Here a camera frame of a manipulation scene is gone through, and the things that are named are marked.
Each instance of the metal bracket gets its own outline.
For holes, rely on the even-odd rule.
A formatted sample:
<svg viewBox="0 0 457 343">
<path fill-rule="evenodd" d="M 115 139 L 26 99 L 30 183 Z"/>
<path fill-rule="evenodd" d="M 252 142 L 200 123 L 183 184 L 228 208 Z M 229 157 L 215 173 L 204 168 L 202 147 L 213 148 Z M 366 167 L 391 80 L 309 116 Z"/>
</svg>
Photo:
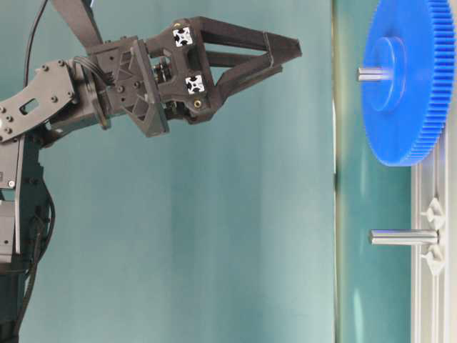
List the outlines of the metal bracket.
<svg viewBox="0 0 457 343">
<path fill-rule="evenodd" d="M 0 264 L 11 263 L 14 250 L 14 202 L 0 200 Z"/>
<path fill-rule="evenodd" d="M 74 97 L 68 66 L 53 61 L 37 70 L 36 77 L 15 96 L 0 102 L 0 141 L 9 141 L 48 121 Z M 36 107 L 27 111 L 27 105 Z"/>
</svg>

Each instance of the cable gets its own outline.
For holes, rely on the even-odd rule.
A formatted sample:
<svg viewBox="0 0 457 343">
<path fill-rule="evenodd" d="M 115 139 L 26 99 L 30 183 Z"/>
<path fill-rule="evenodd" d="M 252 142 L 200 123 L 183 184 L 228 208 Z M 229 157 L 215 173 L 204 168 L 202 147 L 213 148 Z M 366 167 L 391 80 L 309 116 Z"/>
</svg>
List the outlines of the cable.
<svg viewBox="0 0 457 343">
<path fill-rule="evenodd" d="M 105 72 L 100 68 L 100 66 L 87 57 L 76 56 L 73 58 L 74 63 L 80 64 L 84 68 L 90 70 L 92 74 L 97 76 L 105 86 L 112 86 L 114 84 L 114 80 L 112 77 L 109 77 L 105 74 Z"/>
<path fill-rule="evenodd" d="M 40 258 L 41 236 L 43 234 L 44 229 L 46 228 L 46 225 L 43 222 L 43 219 L 41 219 L 38 216 L 35 216 L 35 220 L 38 224 L 37 224 L 37 228 L 36 228 L 34 260 L 31 264 L 30 271 L 29 271 L 30 279 L 29 279 L 29 283 L 27 284 L 27 290 L 24 295 L 24 299 L 22 300 L 22 306 L 21 306 L 21 309 L 19 310 L 16 324 L 14 325 L 13 335 L 15 337 L 17 337 L 19 335 L 19 330 L 21 329 L 21 325 L 24 320 L 24 316 L 27 311 L 27 307 L 29 307 L 31 295 L 34 292 L 36 272 L 38 271 L 38 263 L 39 263 L 39 258 Z"/>
<path fill-rule="evenodd" d="M 48 194 L 49 208 L 51 209 L 51 221 L 49 222 L 48 234 L 46 235 L 46 241 L 44 241 L 44 246 L 41 250 L 41 254 L 40 254 L 38 262 L 41 261 L 44 254 L 46 253 L 46 250 L 49 247 L 49 242 L 51 241 L 52 234 L 54 233 L 54 226 L 56 224 L 56 206 L 54 205 L 54 200 L 52 199 L 51 193 L 49 192 L 49 189 L 48 189 L 46 183 L 43 182 L 43 184 L 44 184 L 44 188 L 46 189 L 46 193 Z"/>
<path fill-rule="evenodd" d="M 29 41 L 27 42 L 27 48 L 26 48 L 26 60 L 24 62 L 24 88 L 26 88 L 27 85 L 29 84 L 31 47 L 34 44 L 36 28 L 38 27 L 38 23 L 40 22 L 40 19 L 43 16 L 43 12 L 44 12 L 44 9 L 46 8 L 47 4 L 48 4 L 48 0 L 43 0 L 43 2 L 41 3 L 40 9 L 38 10 L 38 14 L 35 17 L 34 23 L 31 27 L 31 31 L 29 34 Z"/>
<path fill-rule="evenodd" d="M 38 14 L 36 15 L 34 23 L 31 27 L 31 31 L 29 34 L 29 40 L 27 41 L 26 58 L 25 58 L 25 62 L 24 62 L 24 88 L 26 88 L 29 84 L 31 49 L 32 49 L 32 46 L 34 43 L 36 28 L 38 27 L 41 17 L 43 16 L 44 9 L 46 8 L 47 3 L 48 3 L 48 0 L 43 0 L 43 2 L 41 3 Z M 41 219 L 38 216 L 35 216 L 35 220 L 38 224 L 37 224 L 37 230 L 36 230 L 36 240 L 35 240 L 35 247 L 34 247 L 33 262 L 31 263 L 31 266 L 30 266 L 28 272 L 25 274 L 26 280 L 27 280 L 27 278 L 29 278 L 29 283 L 27 284 L 24 299 L 22 300 L 21 309 L 19 311 L 18 318 L 14 325 L 13 335 L 15 337 L 17 337 L 19 335 L 19 330 L 21 329 L 21 325 L 24 320 L 25 313 L 27 311 L 27 308 L 29 307 L 31 295 L 32 295 L 32 293 L 34 291 L 34 287 L 35 287 L 36 273 L 38 271 L 38 264 L 39 264 L 41 258 L 44 256 L 44 253 L 46 252 L 46 250 L 49 246 L 49 242 L 51 241 L 52 234 L 54 232 L 54 225 L 55 225 L 55 221 L 56 221 L 56 208 L 54 206 L 54 200 L 52 199 L 52 196 L 48 190 L 48 187 L 46 186 L 46 183 L 44 183 L 44 187 L 46 189 L 46 193 L 48 194 L 48 201 L 49 201 L 49 206 L 51 209 L 51 220 L 50 220 L 50 224 L 49 224 L 49 231 L 48 231 L 48 234 L 46 235 L 46 241 L 44 242 L 44 247 L 43 247 L 43 249 L 41 249 L 41 238 L 44 234 L 44 231 L 46 230 L 46 224 L 44 223 L 43 219 Z"/>
</svg>

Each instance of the gear teeth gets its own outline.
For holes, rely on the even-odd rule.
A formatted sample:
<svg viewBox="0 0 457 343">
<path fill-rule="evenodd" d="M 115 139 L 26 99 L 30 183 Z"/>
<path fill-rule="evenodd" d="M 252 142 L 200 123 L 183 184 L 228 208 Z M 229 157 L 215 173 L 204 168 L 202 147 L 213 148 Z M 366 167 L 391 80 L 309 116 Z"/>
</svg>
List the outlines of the gear teeth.
<svg viewBox="0 0 457 343">
<path fill-rule="evenodd" d="M 423 128 L 402 165 L 419 163 L 433 150 L 446 124 L 456 69 L 456 34 L 448 0 L 428 0 L 435 31 L 435 68 Z"/>
</svg>

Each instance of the wire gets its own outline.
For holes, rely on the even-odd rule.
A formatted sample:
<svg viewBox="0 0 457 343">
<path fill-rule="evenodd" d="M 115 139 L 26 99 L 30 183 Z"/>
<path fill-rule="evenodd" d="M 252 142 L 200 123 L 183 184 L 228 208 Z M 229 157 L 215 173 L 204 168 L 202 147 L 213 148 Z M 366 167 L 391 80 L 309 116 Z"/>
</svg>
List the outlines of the wire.
<svg viewBox="0 0 457 343">
<path fill-rule="evenodd" d="M 73 58 L 74 63 L 80 64 L 84 68 L 90 70 L 92 74 L 97 76 L 105 86 L 112 86 L 114 84 L 114 80 L 112 77 L 107 76 L 105 72 L 100 68 L 100 66 L 87 57 L 77 56 Z"/>
<path fill-rule="evenodd" d="M 43 0 L 43 2 L 41 3 L 39 11 L 35 17 L 32 27 L 31 27 L 31 31 L 29 34 L 29 40 L 27 41 L 26 58 L 25 58 L 25 62 L 24 62 L 24 88 L 26 88 L 29 84 L 31 49 L 32 49 L 32 46 L 34 43 L 36 29 L 38 27 L 41 17 L 43 16 L 44 9 L 46 8 L 47 3 L 48 3 L 48 0 Z M 27 308 L 29 307 L 31 295 L 32 295 L 32 293 L 34 291 L 34 287 L 35 287 L 36 273 L 38 271 L 38 264 L 41 261 L 41 258 L 44 256 L 44 253 L 46 252 L 46 250 L 49 246 L 49 242 L 51 241 L 52 234 L 54 232 L 54 225 L 55 225 L 55 221 L 56 221 L 56 208 L 54 206 L 54 200 L 52 199 L 52 196 L 49 193 L 49 189 L 45 183 L 44 183 L 44 187 L 45 187 L 46 193 L 48 195 L 48 202 L 49 202 L 49 206 L 51 209 L 51 220 L 49 223 L 49 231 L 48 231 L 48 234 L 46 235 L 46 241 L 44 242 L 44 247 L 43 247 L 43 249 L 41 249 L 41 238 L 44 234 L 44 231 L 46 230 L 46 224 L 44 223 L 43 219 L 41 219 L 38 216 L 35 216 L 34 218 L 38 224 L 37 224 L 37 229 L 36 229 L 36 240 L 35 240 L 35 247 L 34 247 L 33 262 L 31 263 L 31 266 L 30 266 L 28 272 L 25 274 L 26 280 L 27 280 L 27 278 L 29 278 L 29 283 L 27 284 L 26 292 L 25 292 L 24 298 L 22 300 L 21 309 L 19 310 L 18 317 L 17 317 L 16 323 L 14 325 L 13 335 L 15 337 L 17 337 L 19 335 L 19 330 L 21 329 L 21 325 L 24 320 L 25 313 L 27 311 Z"/>
<path fill-rule="evenodd" d="M 43 2 L 41 3 L 40 9 L 38 10 L 38 13 L 36 14 L 34 24 L 32 25 L 31 31 L 29 34 L 29 41 L 27 42 L 27 48 L 26 48 L 26 60 L 24 62 L 24 88 L 26 88 L 27 85 L 29 84 L 31 47 L 34 44 L 36 28 L 38 27 L 38 23 L 40 22 L 40 19 L 43 16 L 43 12 L 44 12 L 44 9 L 46 8 L 47 4 L 48 4 L 48 0 L 43 0 Z"/>
<path fill-rule="evenodd" d="M 35 239 L 35 247 L 34 247 L 34 260 L 30 267 L 30 279 L 29 283 L 27 284 L 26 293 L 24 295 L 24 299 L 22 300 L 22 306 L 19 310 L 19 314 L 16 320 L 16 324 L 14 325 L 13 335 L 17 337 L 19 335 L 19 330 L 21 329 L 22 322 L 24 320 L 25 313 L 27 308 L 29 307 L 31 295 L 34 292 L 35 281 L 36 281 L 36 272 L 38 271 L 38 263 L 40 258 L 40 245 L 41 245 L 41 236 L 43 235 L 43 231 L 46 228 L 43 219 L 38 216 L 35 216 L 35 220 L 37 222 L 36 228 L 36 239 Z"/>
</svg>

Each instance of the metal shaft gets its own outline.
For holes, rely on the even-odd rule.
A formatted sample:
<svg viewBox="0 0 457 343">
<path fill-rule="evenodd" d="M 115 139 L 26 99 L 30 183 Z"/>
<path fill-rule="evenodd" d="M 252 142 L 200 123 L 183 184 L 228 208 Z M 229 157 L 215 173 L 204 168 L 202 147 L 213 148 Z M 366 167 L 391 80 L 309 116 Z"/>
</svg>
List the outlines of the metal shaft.
<svg viewBox="0 0 457 343">
<path fill-rule="evenodd" d="M 425 245 L 437 244 L 438 232 L 434 230 L 392 231 L 373 230 L 369 241 L 373 245 Z"/>
<path fill-rule="evenodd" d="M 358 68 L 357 80 L 359 82 L 375 82 L 388 80 L 388 74 L 382 68 L 361 67 Z"/>
</svg>

